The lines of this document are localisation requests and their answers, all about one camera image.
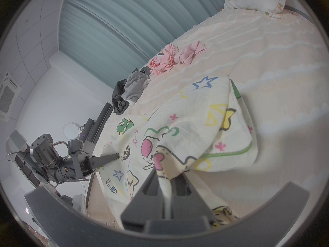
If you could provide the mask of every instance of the curtain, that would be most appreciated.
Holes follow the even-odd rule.
[[[114,88],[225,0],[64,0],[62,52]]]

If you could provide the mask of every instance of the pink clothing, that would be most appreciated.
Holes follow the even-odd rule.
[[[163,49],[163,55],[153,57],[148,65],[152,74],[159,75],[162,72],[168,72],[175,65],[175,54],[178,48],[172,44],[167,44]]]
[[[189,44],[175,55],[175,62],[189,65],[192,63],[192,58],[205,49],[206,47],[200,41]]]

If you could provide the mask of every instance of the ceiling vent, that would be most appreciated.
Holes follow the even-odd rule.
[[[6,73],[0,85],[0,120],[9,121],[10,113],[21,87],[16,83],[9,72]]]

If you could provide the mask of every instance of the mattress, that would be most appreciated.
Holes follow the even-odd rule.
[[[241,217],[287,182],[295,182],[310,191],[297,228],[329,177],[329,53],[319,31],[287,11],[276,19],[253,10],[224,9],[172,43],[182,48],[198,40],[207,50],[190,65],[177,64],[170,72],[151,75],[135,105],[123,115],[110,116],[94,154],[103,152],[112,121],[127,115],[142,115],[147,120],[196,78],[229,75],[253,120],[257,159],[248,168],[196,173]],[[118,218],[123,207],[110,199],[108,203]]]

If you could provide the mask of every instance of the robotic arm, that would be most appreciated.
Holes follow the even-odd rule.
[[[61,157],[58,154],[54,146],[59,144],[67,146],[68,156]],[[6,152],[8,156],[17,154],[23,165],[27,166],[40,182],[53,187],[68,181],[85,181],[86,177],[96,172],[99,167],[119,158],[118,153],[100,157],[88,154],[84,151],[82,140],[53,143],[50,134],[39,136],[29,146],[17,130],[8,138]]]

